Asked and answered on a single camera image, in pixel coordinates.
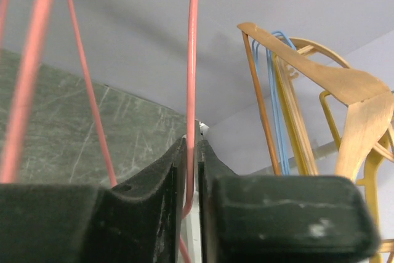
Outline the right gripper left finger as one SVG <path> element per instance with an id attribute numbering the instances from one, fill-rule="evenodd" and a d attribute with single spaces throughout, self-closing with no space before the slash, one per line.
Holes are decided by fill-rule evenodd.
<path id="1" fill-rule="evenodd" d="M 2 262 L 175 262 L 186 141 L 113 188 L 1 185 Z"/>

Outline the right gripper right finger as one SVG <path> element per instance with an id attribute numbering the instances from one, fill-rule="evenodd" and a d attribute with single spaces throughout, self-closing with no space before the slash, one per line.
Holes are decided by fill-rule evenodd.
<path id="1" fill-rule="evenodd" d="M 240 176 L 198 144 L 203 262 L 361 262 L 380 235 L 341 176 Z"/>

